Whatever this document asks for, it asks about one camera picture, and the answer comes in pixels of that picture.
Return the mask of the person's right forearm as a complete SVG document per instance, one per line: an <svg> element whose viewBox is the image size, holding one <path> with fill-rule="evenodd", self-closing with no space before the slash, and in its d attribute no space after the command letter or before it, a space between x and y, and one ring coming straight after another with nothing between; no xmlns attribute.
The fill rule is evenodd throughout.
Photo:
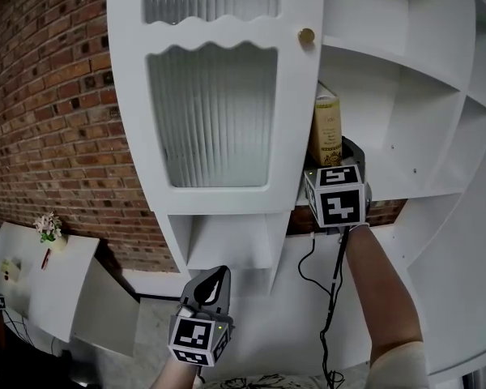
<svg viewBox="0 0 486 389"><path fill-rule="evenodd" d="M365 389L429 389L415 303L368 225L351 228L346 256L371 339Z"/></svg>

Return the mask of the white ribbed glass cabinet door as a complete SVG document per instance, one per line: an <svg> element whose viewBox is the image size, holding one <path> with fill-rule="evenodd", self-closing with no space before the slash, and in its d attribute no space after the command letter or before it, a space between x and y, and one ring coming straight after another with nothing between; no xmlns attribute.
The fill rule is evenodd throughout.
<svg viewBox="0 0 486 389"><path fill-rule="evenodd" d="M322 17L323 0L107 0L117 103L156 215L294 208Z"/></svg>

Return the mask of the potted pink flowers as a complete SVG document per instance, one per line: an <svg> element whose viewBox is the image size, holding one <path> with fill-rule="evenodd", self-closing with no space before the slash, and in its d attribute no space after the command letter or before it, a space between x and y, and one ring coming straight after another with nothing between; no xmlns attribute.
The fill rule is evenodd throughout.
<svg viewBox="0 0 486 389"><path fill-rule="evenodd" d="M40 243L54 252L65 249L67 240L62 233L62 221L54 212L45 213L36 218L33 226L40 236Z"/></svg>

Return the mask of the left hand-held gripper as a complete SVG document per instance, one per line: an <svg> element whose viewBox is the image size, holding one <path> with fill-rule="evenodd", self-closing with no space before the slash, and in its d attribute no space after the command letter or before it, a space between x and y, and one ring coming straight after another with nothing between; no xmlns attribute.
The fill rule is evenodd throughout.
<svg viewBox="0 0 486 389"><path fill-rule="evenodd" d="M231 272L225 265L201 271L185 285L168 332L168 348L176 360L215 366L234 329L230 294Z"/></svg>

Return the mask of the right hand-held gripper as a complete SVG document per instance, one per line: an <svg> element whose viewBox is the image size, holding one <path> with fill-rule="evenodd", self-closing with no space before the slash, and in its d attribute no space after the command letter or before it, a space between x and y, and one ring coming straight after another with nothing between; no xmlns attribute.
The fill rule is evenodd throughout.
<svg viewBox="0 0 486 389"><path fill-rule="evenodd" d="M366 223L371 190L358 166L364 164L364 151L344 136L341 166L304 171L305 196L319 228Z"/></svg>

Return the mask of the person's own clothing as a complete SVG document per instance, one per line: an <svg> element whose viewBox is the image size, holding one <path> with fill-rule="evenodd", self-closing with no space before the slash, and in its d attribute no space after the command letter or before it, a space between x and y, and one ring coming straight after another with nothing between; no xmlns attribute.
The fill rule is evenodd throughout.
<svg viewBox="0 0 486 389"><path fill-rule="evenodd" d="M263 374L205 382L197 389L319 389L310 378L284 374Z"/></svg>

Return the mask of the small white table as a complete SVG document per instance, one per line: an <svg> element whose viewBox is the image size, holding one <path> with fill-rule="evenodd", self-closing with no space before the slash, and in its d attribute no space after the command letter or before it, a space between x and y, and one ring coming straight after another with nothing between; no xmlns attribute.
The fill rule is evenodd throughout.
<svg viewBox="0 0 486 389"><path fill-rule="evenodd" d="M61 252L51 251L33 228L5 222L0 228L0 262L22 261L17 283L0 271L6 308L66 343L72 339L132 356L139 302L96 259L99 240L70 235Z"/></svg>

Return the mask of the yellow carton box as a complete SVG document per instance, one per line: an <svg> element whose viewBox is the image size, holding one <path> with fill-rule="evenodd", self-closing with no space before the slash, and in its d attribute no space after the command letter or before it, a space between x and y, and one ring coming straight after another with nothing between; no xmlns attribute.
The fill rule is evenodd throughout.
<svg viewBox="0 0 486 389"><path fill-rule="evenodd" d="M342 144L340 99L318 81L309 135L309 154L322 167L340 166Z"/></svg>

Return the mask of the white shelf cabinet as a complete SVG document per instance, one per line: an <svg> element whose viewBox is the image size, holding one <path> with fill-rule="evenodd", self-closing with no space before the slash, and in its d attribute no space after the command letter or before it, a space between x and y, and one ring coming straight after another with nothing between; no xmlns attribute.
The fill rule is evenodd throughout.
<svg viewBox="0 0 486 389"><path fill-rule="evenodd" d="M485 366L486 0L323 0L318 81L341 101L373 199L404 201L374 232L415 300L431 378ZM328 298L306 277L328 284L338 246L288 236L293 210L156 215L179 274L143 293L232 271L236 330L214 376L321 371Z"/></svg>

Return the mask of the person's left forearm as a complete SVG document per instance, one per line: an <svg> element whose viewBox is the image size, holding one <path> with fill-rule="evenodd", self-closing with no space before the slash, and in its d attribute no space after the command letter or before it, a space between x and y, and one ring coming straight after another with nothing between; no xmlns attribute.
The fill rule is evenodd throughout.
<svg viewBox="0 0 486 389"><path fill-rule="evenodd" d="M149 389L193 389L198 367L170 357Z"/></svg>

